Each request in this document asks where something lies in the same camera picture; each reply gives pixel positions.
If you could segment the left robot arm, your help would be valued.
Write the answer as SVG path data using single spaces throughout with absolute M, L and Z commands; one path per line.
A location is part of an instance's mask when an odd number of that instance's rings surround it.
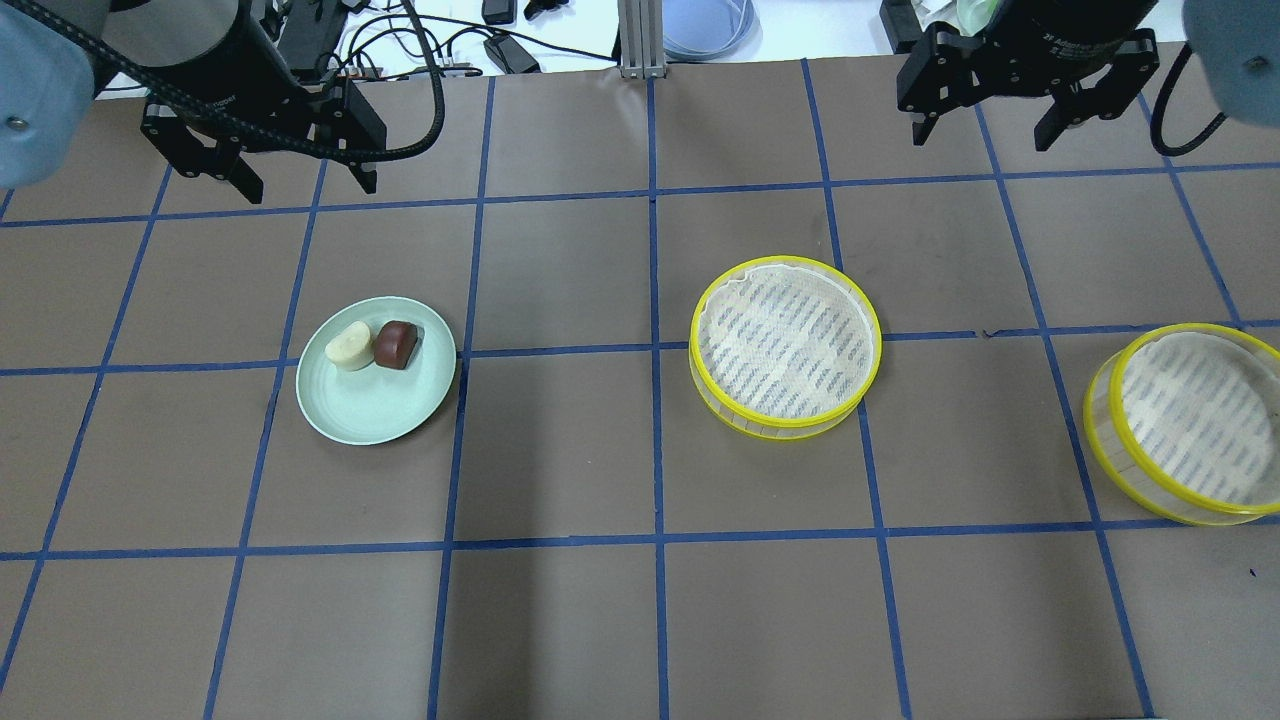
M 262 200 L 250 152 L 284 138 L 332 149 L 383 150 L 387 127 L 351 79 L 329 68 L 337 42 L 312 50 L 312 65 L 278 44 L 305 26 L 285 1 L 46 1 L 44 8 L 201 102 L 274 131 L 251 138 L 150 94 L 145 138 L 184 177 L 209 176 L 247 201 Z M 111 67 L 12 5 L 3 6 L 3 186 L 47 179 L 64 163 Z

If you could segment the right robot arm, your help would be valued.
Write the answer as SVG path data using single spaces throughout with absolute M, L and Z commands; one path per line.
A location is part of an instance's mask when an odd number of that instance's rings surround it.
M 998 1 L 982 29 L 927 26 L 896 78 L 896 105 L 911 118 L 922 146 L 938 119 L 989 97 L 1050 97 L 1033 131 L 1039 152 L 1068 131 L 1123 115 L 1164 65 L 1156 33 L 1144 27 L 1151 1 Z M 1156 152 L 1196 151 L 1226 120 L 1277 124 L 1279 8 L 1275 1 L 1187 1 L 1185 41 L 1164 69 L 1151 109 Z M 1169 102 L 1190 59 L 1198 56 L 1217 114 L 1192 140 L 1164 137 Z

